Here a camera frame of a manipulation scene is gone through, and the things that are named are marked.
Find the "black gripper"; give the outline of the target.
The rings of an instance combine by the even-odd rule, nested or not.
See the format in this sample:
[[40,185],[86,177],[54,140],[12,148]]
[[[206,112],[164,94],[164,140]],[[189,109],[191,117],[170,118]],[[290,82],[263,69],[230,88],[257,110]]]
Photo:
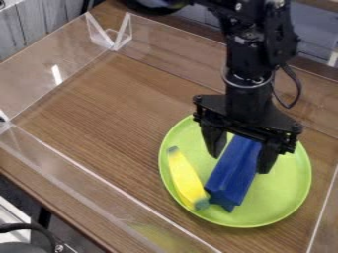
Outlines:
[[301,123],[273,102],[275,73],[245,78],[234,71],[223,75],[226,93],[195,95],[194,120],[198,122],[209,154],[218,158],[227,144],[227,133],[255,140],[263,147],[258,173],[269,174],[279,154],[294,153]]

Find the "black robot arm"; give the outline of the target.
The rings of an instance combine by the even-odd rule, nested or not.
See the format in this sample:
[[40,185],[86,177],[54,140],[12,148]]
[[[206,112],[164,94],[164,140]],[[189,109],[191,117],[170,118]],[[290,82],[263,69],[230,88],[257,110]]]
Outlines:
[[193,97],[194,120],[209,154],[221,155],[230,133],[262,144],[257,171],[267,174],[278,157],[293,153],[302,124],[282,110],[275,93],[277,72],[297,76],[287,62],[297,55],[299,37],[290,17],[290,0],[119,0],[131,10],[152,16],[189,5],[206,7],[217,17],[226,39],[223,95]]

